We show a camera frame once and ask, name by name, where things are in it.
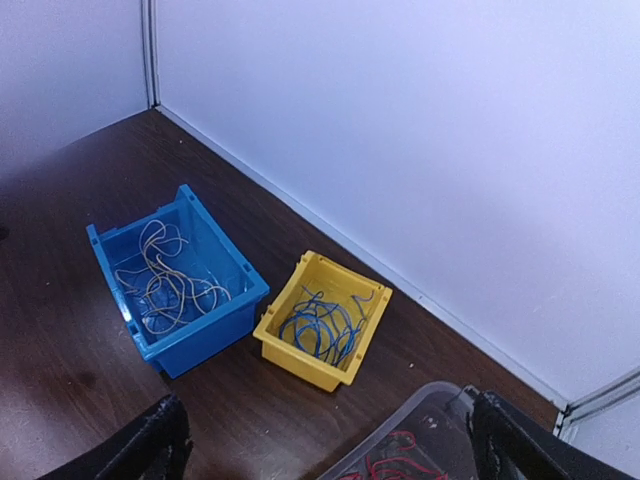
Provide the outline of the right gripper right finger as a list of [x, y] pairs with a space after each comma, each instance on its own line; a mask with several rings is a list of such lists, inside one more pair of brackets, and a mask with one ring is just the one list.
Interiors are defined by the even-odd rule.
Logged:
[[469, 385], [467, 415], [480, 479], [628, 479], [630, 476], [555, 437], [503, 397]]

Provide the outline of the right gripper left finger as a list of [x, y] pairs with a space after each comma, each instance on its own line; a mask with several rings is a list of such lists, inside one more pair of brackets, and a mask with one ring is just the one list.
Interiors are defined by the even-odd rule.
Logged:
[[175, 394], [161, 398], [92, 450], [45, 479], [182, 479], [193, 449], [187, 411]]

